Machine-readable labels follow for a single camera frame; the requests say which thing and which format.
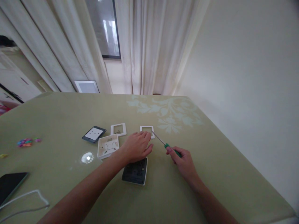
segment table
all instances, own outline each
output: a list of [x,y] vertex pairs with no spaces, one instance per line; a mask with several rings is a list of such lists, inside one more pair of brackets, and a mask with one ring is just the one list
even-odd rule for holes
[[[107,129],[125,123],[122,145],[140,126],[152,125],[171,146],[188,149],[200,178],[241,223],[269,223],[294,210],[188,97],[44,93],[0,117],[0,176],[29,172],[14,194],[39,189],[52,208],[98,167],[97,144],[81,137],[94,125]],[[40,143],[18,148],[23,138]],[[145,186],[121,181],[118,173],[83,223],[206,223],[193,192],[157,139],[148,156]],[[89,164],[81,157],[91,152]],[[0,219],[42,205],[38,196],[17,200]],[[49,209],[16,215],[7,223],[36,223]]]

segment colorful beads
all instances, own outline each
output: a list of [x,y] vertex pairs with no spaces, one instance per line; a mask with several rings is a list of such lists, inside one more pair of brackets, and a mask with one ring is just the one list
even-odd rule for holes
[[[35,142],[41,142],[40,138],[34,138]],[[32,138],[25,138],[17,143],[18,147],[30,147],[32,145]]]

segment floral pattern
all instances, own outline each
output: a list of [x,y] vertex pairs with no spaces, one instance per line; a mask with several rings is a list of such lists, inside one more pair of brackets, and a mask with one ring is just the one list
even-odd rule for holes
[[129,106],[137,107],[138,113],[157,113],[158,128],[165,129],[167,133],[180,133],[182,125],[201,125],[200,116],[196,113],[198,109],[194,103],[186,97],[172,97],[162,101],[156,101],[154,98],[152,102],[154,104],[148,105],[142,102],[142,99],[146,98],[143,95],[132,95],[132,101],[127,101]]

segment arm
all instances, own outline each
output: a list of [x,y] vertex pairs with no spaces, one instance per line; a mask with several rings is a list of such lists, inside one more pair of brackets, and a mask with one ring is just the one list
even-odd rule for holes
[[170,147],[167,147],[166,154],[171,156],[173,162],[178,166],[183,178],[194,191],[208,223],[238,224],[235,218],[220,204],[201,181],[195,170],[190,152],[179,147],[173,148],[181,153],[182,158],[180,158]]
[[128,163],[142,160],[152,152],[153,144],[147,147],[150,138],[148,132],[130,135],[115,153],[72,189],[38,224],[81,223],[112,178]]

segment charging cable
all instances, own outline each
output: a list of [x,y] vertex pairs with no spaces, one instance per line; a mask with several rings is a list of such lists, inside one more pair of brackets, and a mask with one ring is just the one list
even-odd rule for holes
[[47,208],[50,206],[50,203],[48,202],[48,200],[45,199],[45,198],[42,196],[40,190],[33,190],[33,191],[29,191],[29,192],[27,192],[27,193],[25,193],[25,194],[23,194],[23,195],[21,195],[21,196],[19,196],[19,197],[16,197],[15,199],[13,199],[13,200],[7,202],[6,204],[2,205],[2,206],[0,207],[0,210],[1,210],[3,207],[7,206],[8,204],[12,203],[13,201],[15,201],[15,200],[17,200],[17,199],[19,199],[19,198],[21,198],[21,197],[24,197],[24,196],[26,196],[26,195],[35,193],[35,192],[38,193],[40,199],[43,200],[43,201],[45,202],[45,204],[46,204],[45,206],[42,206],[42,207],[39,207],[39,208],[27,209],[27,210],[23,210],[23,211],[19,211],[19,212],[13,213],[13,214],[8,215],[8,216],[6,216],[5,218],[1,219],[1,220],[0,220],[0,223],[4,222],[5,220],[7,220],[7,219],[9,219],[9,218],[11,218],[11,217],[13,217],[13,216],[15,216],[15,215],[17,215],[17,214],[20,214],[20,213],[25,213],[25,212],[35,212],[35,211],[41,210],[41,209],[43,209],[43,208],[47,209]]

